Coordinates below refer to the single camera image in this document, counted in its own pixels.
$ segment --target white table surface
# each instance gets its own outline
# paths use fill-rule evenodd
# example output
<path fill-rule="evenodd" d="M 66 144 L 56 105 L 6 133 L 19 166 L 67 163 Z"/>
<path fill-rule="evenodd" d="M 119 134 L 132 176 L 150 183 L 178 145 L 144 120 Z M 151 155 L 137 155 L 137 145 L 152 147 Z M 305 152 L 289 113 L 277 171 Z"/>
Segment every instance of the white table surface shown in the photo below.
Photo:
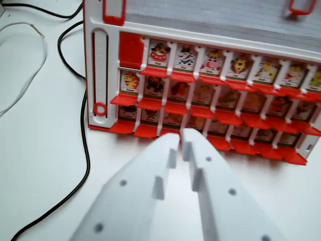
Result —
<path fill-rule="evenodd" d="M 60 14 L 71 14 L 81 3 L 23 2 Z M 84 175 L 79 116 L 85 84 L 63 65 L 57 51 L 60 34 L 81 19 L 79 14 L 64 21 L 26 8 L 7 10 L 0 18 L 0 27 L 21 21 L 35 24 L 48 46 L 47 61 L 26 94 L 0 117 L 0 240 L 10 240 L 58 203 Z M 62 50 L 71 66 L 84 74 L 81 27 L 65 39 Z M 0 109 L 15 98 L 41 59 L 41 40 L 28 26 L 0 34 Z M 86 136 L 91 172 L 85 185 L 19 240 L 68 240 L 101 186 L 151 142 L 88 128 Z M 235 153 L 222 155 L 288 240 L 310 241 L 321 237 L 320 149 L 318 142 L 306 166 Z M 170 171 L 166 199 L 157 206 L 150 240 L 203 240 L 198 197 L 191 191 L 188 165 L 181 158 Z"/>

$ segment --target black cable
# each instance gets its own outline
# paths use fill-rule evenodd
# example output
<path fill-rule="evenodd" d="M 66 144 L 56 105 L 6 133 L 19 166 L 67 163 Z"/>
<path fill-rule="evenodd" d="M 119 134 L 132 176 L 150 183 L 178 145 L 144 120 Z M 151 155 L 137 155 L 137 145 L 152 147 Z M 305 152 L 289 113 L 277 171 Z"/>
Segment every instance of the black cable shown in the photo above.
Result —
<path fill-rule="evenodd" d="M 4 6 L 4 7 L 27 7 L 27 8 L 32 8 L 32 9 L 36 9 L 36 10 L 42 11 L 44 13 L 47 13 L 49 15 L 52 15 L 52 16 L 55 16 L 55 17 L 58 17 L 58 18 L 61 18 L 61 19 L 73 19 L 82 10 L 83 3 L 80 4 L 80 6 L 76 10 L 76 12 L 74 12 L 72 15 L 68 15 L 68 16 L 56 14 L 56 13 L 53 13 L 51 11 L 48 11 L 48 10 L 42 9 L 40 7 L 37 7 L 37 6 L 30 5 L 30 4 L 2 4 L 2 6 Z"/>
<path fill-rule="evenodd" d="M 73 30 L 75 27 L 77 27 L 78 25 L 82 24 L 83 21 L 77 22 L 75 23 L 73 26 L 71 26 L 70 28 L 68 28 L 66 31 L 64 31 L 59 39 L 58 39 L 58 52 L 60 55 L 60 58 L 62 59 L 62 61 L 64 62 L 64 64 L 66 65 L 66 67 L 72 72 L 74 73 L 77 77 L 85 80 L 85 77 L 82 76 L 81 74 L 77 73 L 65 60 L 62 52 L 61 52 L 61 42 L 63 37 L 70 32 L 71 30 Z M 83 142 L 83 146 L 84 146 L 84 151 L 85 151 L 85 156 L 86 156 L 86 163 L 87 163 L 87 167 L 86 167 L 86 172 L 84 177 L 81 179 L 81 181 L 79 182 L 79 184 L 64 198 L 62 199 L 58 204 L 56 204 L 54 207 L 52 207 L 51 209 L 49 209 L 45 214 L 43 214 L 41 217 L 37 218 L 36 220 L 34 220 L 33 222 L 29 223 L 28 225 L 26 225 L 25 227 L 23 227 L 22 229 L 20 229 L 15 236 L 11 239 L 11 241 L 16 241 L 17 238 L 27 229 L 31 228 L 32 226 L 36 225 L 37 223 L 41 222 L 42 220 L 44 220 L 46 217 L 48 217 L 51 213 L 53 213 L 54 211 L 56 211 L 60 206 L 62 206 L 66 201 L 68 201 L 68 199 L 70 199 L 79 189 L 80 187 L 85 183 L 89 172 L 90 172 L 90 157 L 89 157 L 89 152 L 88 152 L 88 147 L 87 147 L 87 141 L 86 141 L 86 134 L 85 134 L 85 120 L 84 120 L 84 116 L 85 116 L 85 106 L 86 106 L 86 101 L 87 101 L 87 93 L 85 91 L 83 100 L 82 100 L 82 105 L 81 105 L 81 113 L 80 113 L 80 127 L 81 127 L 81 137 L 82 137 L 82 142 Z"/>

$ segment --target white cable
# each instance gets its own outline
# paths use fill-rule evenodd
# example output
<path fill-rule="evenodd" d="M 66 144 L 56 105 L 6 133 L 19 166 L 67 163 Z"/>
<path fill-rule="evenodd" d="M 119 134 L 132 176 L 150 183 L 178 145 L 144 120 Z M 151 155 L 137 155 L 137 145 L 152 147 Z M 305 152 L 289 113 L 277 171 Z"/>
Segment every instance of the white cable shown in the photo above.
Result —
<path fill-rule="evenodd" d="M 44 65 L 45 61 L 46 61 L 46 57 L 47 57 L 47 49 L 46 49 L 46 43 L 45 43 L 45 36 L 33 25 L 33 24 L 28 24 L 28 23 L 25 23 L 25 22 L 20 22 L 20 23 L 13 23 L 13 24 L 8 24 L 6 26 L 4 26 L 3 28 L 0 29 L 0 32 L 7 28 L 7 27 L 10 27 L 12 25 L 19 25 L 19 24 L 26 24 L 26 25 L 29 25 L 31 26 L 41 37 L 41 41 L 42 41 L 42 44 L 43 44 L 43 59 L 42 59 L 42 62 L 40 64 L 40 66 L 36 69 L 36 71 L 30 76 L 30 78 L 23 84 L 21 90 L 20 90 L 20 93 L 18 94 L 18 96 L 16 97 L 16 99 L 5 109 L 3 110 L 0 110 L 0 115 L 4 114 L 5 112 L 7 112 L 9 109 L 11 109 L 20 99 L 21 97 L 25 94 L 28 86 L 30 85 L 31 81 L 34 79 L 34 77 L 36 76 L 36 74 L 39 72 L 39 70 L 42 68 L 42 66 Z"/>

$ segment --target wire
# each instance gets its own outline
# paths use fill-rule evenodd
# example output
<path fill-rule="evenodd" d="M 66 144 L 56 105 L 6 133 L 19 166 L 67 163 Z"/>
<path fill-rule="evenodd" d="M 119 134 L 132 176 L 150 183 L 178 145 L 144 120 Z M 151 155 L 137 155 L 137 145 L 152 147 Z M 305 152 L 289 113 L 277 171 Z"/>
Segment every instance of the wire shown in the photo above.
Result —
<path fill-rule="evenodd" d="M 82 76 L 81 74 L 77 73 L 65 60 L 62 52 L 61 52 L 61 42 L 63 40 L 63 37 L 70 32 L 71 30 L 73 30 L 75 27 L 77 27 L 78 25 L 82 24 L 83 21 L 77 22 L 75 23 L 73 26 L 71 26 L 70 28 L 68 28 L 66 31 L 64 31 L 59 39 L 58 39 L 58 52 L 60 55 L 60 58 L 62 59 L 62 61 L 64 62 L 64 64 L 66 65 L 66 67 L 72 72 L 74 73 L 77 77 L 85 80 L 85 77 Z M 79 189 L 80 187 L 85 183 L 86 179 L 89 176 L 89 172 L 90 172 L 90 157 L 89 157 L 89 152 L 88 152 L 88 147 L 87 147 L 87 140 L 86 140 L 86 134 L 85 134 L 85 120 L 84 120 L 84 116 L 85 116 L 85 106 L 86 106 L 86 101 L 87 101 L 87 92 L 85 91 L 83 100 L 82 100 L 82 104 L 81 104 L 81 113 L 80 113 L 80 127 L 81 127 L 81 137 L 82 137 L 82 142 L 83 142 L 83 146 L 84 146 L 84 151 L 85 151 L 85 156 L 86 156 L 86 172 L 85 175 L 83 176 L 83 178 L 81 179 L 81 181 L 79 182 L 79 184 L 64 198 L 62 199 L 59 203 L 57 203 L 54 207 L 52 207 L 51 209 L 49 209 L 45 214 L 43 214 L 41 217 L 37 218 L 36 220 L 34 220 L 33 222 L 29 223 L 28 225 L 26 225 L 25 227 L 23 227 L 22 229 L 20 229 L 15 236 L 11 239 L 11 241 L 16 241 L 17 238 L 27 229 L 31 228 L 32 226 L 36 225 L 37 223 L 41 222 L 42 220 L 44 220 L 46 217 L 48 217 L 51 213 L 53 213 L 54 211 L 56 211 L 59 207 L 61 207 L 65 202 L 67 202 Z"/>
<path fill-rule="evenodd" d="M 41 41 L 43 44 L 43 58 L 42 58 L 42 62 L 40 64 L 40 66 L 33 72 L 33 74 L 29 77 L 29 79 L 23 84 L 16 99 L 8 107 L 4 108 L 3 110 L 0 110 L 0 115 L 6 113 L 9 109 L 11 109 L 21 99 L 21 97 L 25 94 L 26 90 L 28 89 L 28 86 L 30 85 L 31 81 L 34 79 L 36 74 L 41 70 L 42 66 L 44 66 L 44 64 L 46 62 L 47 48 L 46 48 L 46 43 L 45 43 L 45 36 L 33 24 L 29 24 L 29 23 L 25 23 L 25 22 L 8 24 L 8 25 L 4 26 L 3 28 L 1 28 L 0 32 L 2 30 L 4 30 L 5 28 L 8 28 L 13 25 L 20 25 L 20 24 L 31 26 L 40 35 L 40 38 L 41 38 Z"/>
<path fill-rule="evenodd" d="M 77 14 L 79 14 L 79 12 L 82 10 L 82 7 L 83 7 L 83 3 L 80 4 L 80 6 L 77 8 L 77 10 L 72 14 L 72 15 L 60 15 L 60 14 L 56 14 L 56 13 L 53 13 L 51 11 L 48 11 L 48 10 L 45 10 L 45 9 L 42 9 L 40 7 L 37 7 L 37 6 L 33 6 L 33 5 L 30 5 L 30 4 L 20 4 L 20 3 L 17 3 L 17 4 L 2 4 L 2 6 L 4 7 L 27 7 L 27 8 L 32 8 L 32 9 L 36 9 L 36 10 L 39 10 L 39 11 L 42 11 L 44 13 L 47 13 L 49 15 L 52 15 L 52 16 L 55 16 L 55 17 L 58 17 L 58 18 L 61 18 L 61 19 L 73 19 Z"/>

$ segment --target cartoon animal card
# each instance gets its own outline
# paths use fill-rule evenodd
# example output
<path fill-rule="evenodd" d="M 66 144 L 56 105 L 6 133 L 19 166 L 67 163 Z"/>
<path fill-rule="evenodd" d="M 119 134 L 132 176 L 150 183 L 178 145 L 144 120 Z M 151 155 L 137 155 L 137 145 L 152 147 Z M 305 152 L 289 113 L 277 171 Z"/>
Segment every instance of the cartoon animal card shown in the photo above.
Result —
<path fill-rule="evenodd" d="M 278 145 L 294 147 L 297 140 L 300 138 L 300 136 L 301 136 L 301 133 L 292 134 L 292 133 L 283 132 Z"/>
<path fill-rule="evenodd" d="M 204 128 L 206 119 L 201 117 L 190 116 L 189 121 L 186 124 L 186 128 L 194 128 L 201 131 Z"/>
<path fill-rule="evenodd" d="M 251 66 L 252 60 L 250 54 L 235 52 L 226 76 L 230 79 L 246 80 Z"/>
<path fill-rule="evenodd" d="M 319 67 L 319 69 L 315 73 L 307 89 L 308 91 L 321 92 L 321 67 Z"/>
<path fill-rule="evenodd" d="M 218 119 L 214 118 L 211 120 L 208 133 L 218 136 L 225 136 L 228 124 L 219 123 Z"/>
<path fill-rule="evenodd" d="M 268 129 L 268 130 L 259 129 L 256 133 L 254 141 L 271 144 L 276 133 L 277 131 L 274 129 Z"/>
<path fill-rule="evenodd" d="M 181 114 L 165 113 L 163 126 L 179 129 L 181 127 L 183 116 Z"/>
<path fill-rule="evenodd" d="M 206 48 L 200 74 L 219 76 L 223 68 L 224 55 L 220 49 Z"/>
<path fill-rule="evenodd" d="M 120 74 L 120 92 L 138 95 L 139 77 L 137 72 L 122 70 Z"/>
<path fill-rule="evenodd" d="M 177 44 L 173 69 L 183 72 L 193 72 L 197 52 L 193 45 Z"/>
<path fill-rule="evenodd" d="M 151 39 L 147 65 L 159 68 L 167 68 L 171 48 L 166 41 Z"/>
<path fill-rule="evenodd" d="M 157 125 L 160 112 L 160 110 L 142 109 L 140 122 L 144 124 Z"/>
<path fill-rule="evenodd" d="M 214 95 L 214 88 L 212 84 L 197 82 L 194 90 L 192 104 L 209 107 Z"/>
<path fill-rule="evenodd" d="M 279 60 L 276 58 L 263 57 L 259 65 L 258 72 L 253 78 L 253 82 L 272 84 L 280 69 Z"/>
<path fill-rule="evenodd" d="M 222 86 L 216 107 L 234 110 L 240 95 L 239 91 L 230 89 L 228 86 Z"/>
<path fill-rule="evenodd" d="M 234 127 L 231 137 L 247 140 L 252 132 L 252 127 L 247 127 L 244 123 L 239 127 Z"/>
<path fill-rule="evenodd" d="M 314 102 L 303 101 L 301 100 L 295 109 L 295 113 L 292 116 L 292 120 L 298 121 L 309 121 L 311 116 L 313 115 L 316 109 L 316 105 Z"/>
<path fill-rule="evenodd" d="M 266 97 L 264 94 L 260 92 L 249 92 L 246 95 L 241 111 L 258 114 L 261 112 L 265 101 Z"/>
<path fill-rule="evenodd" d="M 276 96 L 267 112 L 267 116 L 285 117 L 287 111 L 292 104 L 288 96 Z"/>
<path fill-rule="evenodd" d="M 190 86 L 185 82 L 170 82 L 168 100 L 185 103 Z"/>
<path fill-rule="evenodd" d="M 129 119 L 129 120 L 136 120 L 137 115 L 137 106 L 130 105 L 130 106 L 119 106 L 119 119 Z"/>
<path fill-rule="evenodd" d="M 163 96 L 165 82 L 162 78 L 146 76 L 144 96 L 161 99 Z"/>
<path fill-rule="evenodd" d="M 306 68 L 303 63 L 292 62 L 280 85 L 291 88 L 299 88 L 305 76 Z"/>

